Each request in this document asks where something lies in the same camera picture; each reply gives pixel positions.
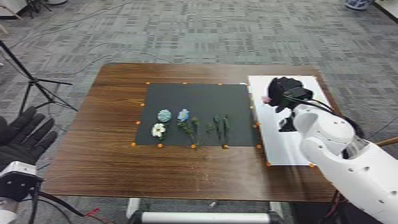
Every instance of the flower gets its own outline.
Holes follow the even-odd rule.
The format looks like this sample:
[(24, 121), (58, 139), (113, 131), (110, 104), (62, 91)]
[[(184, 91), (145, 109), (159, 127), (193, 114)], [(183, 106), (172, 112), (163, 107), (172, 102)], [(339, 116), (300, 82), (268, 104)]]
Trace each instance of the flower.
[(168, 110), (161, 110), (158, 112), (158, 120), (159, 120), (159, 122), (167, 122), (170, 120), (170, 111)]
[(184, 122), (188, 120), (188, 118), (190, 118), (190, 111), (186, 109), (183, 109), (177, 114), (179, 122)]
[(158, 123), (152, 125), (152, 137), (161, 138), (163, 132), (165, 132), (165, 125)]

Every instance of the gray carpet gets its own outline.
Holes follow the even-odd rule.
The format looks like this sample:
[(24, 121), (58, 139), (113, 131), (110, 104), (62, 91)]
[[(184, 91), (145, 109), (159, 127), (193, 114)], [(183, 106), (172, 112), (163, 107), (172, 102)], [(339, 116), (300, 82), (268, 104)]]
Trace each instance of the gray carpet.
[[(0, 38), (32, 73), (74, 84), (56, 92), (76, 107), (106, 63), (287, 64), (319, 69), (342, 113), (367, 136), (398, 115), (398, 26), (373, 7), (353, 12), (339, 0), (69, 0), (51, 9), (35, 19), (0, 21), (10, 32)], [(0, 114), (12, 119), (26, 80), (3, 63)], [(40, 102), (33, 92), (30, 104)], [(55, 117), (64, 134), (74, 112), (58, 106), (40, 111)], [(373, 140), (394, 137), (396, 130), (392, 122)], [(39, 166), (51, 162), (56, 144)], [(398, 155), (396, 147), (387, 150)], [(83, 211), (99, 208), (99, 216), (124, 222), (126, 199), (67, 200)], [(207, 210), (207, 202), (142, 203), (149, 210)], [(259, 212), (268, 206), (234, 202), (218, 209)], [(19, 213), (24, 223), (28, 205)], [(37, 223), (65, 223), (44, 204), (40, 214)], [(76, 217), (72, 221), (94, 223)]]

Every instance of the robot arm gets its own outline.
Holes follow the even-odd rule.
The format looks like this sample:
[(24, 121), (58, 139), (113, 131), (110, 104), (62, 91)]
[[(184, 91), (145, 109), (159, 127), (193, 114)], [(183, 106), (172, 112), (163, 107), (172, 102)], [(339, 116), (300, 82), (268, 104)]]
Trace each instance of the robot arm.
[(271, 83), (270, 105), (273, 102), (277, 111), (284, 108), (293, 111), (284, 124), (293, 125), (302, 135), (302, 154), (350, 203), (382, 223), (392, 224), (398, 220), (398, 161), (357, 137), (350, 122), (319, 105), (307, 103), (312, 94), (298, 81), (284, 78)]

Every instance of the black glove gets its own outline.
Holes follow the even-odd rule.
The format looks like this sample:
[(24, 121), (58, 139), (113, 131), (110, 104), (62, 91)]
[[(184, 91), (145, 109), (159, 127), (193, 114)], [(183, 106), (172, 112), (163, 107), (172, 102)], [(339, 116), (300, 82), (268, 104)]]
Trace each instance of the black glove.
[(30, 107), (8, 125), (0, 117), (0, 172), (14, 161), (35, 165), (56, 139), (56, 132), (49, 132), (53, 119), (37, 128), (44, 115), (35, 112), (35, 108)]
[(286, 96), (296, 99), (310, 99), (312, 91), (303, 89), (302, 82), (291, 78), (273, 78), (268, 85), (268, 104), (270, 106), (277, 106), (277, 113), (287, 107), (295, 108), (298, 103), (291, 101)]

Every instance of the wooden table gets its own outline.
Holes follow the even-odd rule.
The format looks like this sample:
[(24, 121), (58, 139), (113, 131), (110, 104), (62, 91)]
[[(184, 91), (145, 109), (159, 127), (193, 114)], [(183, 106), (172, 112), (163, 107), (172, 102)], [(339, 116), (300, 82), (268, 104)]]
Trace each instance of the wooden table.
[(55, 195), (211, 200), (330, 201), (318, 168), (266, 167), (254, 147), (131, 147), (147, 83), (241, 83), (248, 75), (312, 75), (310, 66), (103, 66), (46, 174)]

